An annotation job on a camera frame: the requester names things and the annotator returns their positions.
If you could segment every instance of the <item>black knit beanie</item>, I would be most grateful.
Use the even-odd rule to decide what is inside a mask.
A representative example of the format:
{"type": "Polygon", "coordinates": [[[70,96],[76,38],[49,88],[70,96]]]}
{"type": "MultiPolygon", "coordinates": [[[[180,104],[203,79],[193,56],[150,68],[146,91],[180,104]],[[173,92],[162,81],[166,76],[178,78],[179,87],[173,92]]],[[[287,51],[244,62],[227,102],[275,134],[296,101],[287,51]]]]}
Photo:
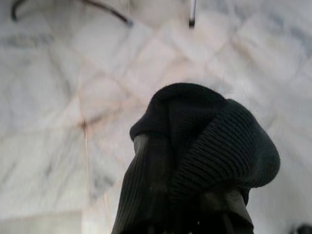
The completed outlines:
{"type": "Polygon", "coordinates": [[[159,90],[131,128],[131,139],[143,133],[170,140],[175,161],[169,190],[173,208],[223,181],[239,188],[247,204],[250,188],[272,181],[280,167],[274,144],[245,107],[196,84],[159,90]]]}

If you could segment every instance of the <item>marble surface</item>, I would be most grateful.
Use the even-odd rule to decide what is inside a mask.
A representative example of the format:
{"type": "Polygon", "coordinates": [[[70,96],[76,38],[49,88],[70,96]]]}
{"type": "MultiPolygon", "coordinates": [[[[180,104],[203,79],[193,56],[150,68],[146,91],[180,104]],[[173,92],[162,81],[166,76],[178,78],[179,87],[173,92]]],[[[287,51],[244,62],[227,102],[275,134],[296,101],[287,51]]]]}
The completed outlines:
{"type": "Polygon", "coordinates": [[[255,234],[312,223],[308,0],[0,0],[0,233],[108,234],[133,156],[131,126],[174,82],[245,105],[281,154],[253,189],[255,234]]]}

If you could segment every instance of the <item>white marble wall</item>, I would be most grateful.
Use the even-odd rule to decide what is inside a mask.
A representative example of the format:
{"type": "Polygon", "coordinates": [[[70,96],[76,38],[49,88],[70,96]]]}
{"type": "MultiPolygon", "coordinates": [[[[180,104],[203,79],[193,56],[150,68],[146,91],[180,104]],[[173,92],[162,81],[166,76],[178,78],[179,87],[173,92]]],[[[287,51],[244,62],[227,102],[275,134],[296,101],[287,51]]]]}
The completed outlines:
{"type": "Polygon", "coordinates": [[[251,191],[256,234],[312,223],[309,0],[110,0],[132,28],[77,0],[0,0],[0,233],[109,233],[155,91],[210,87],[244,104],[281,154],[251,191]]]}

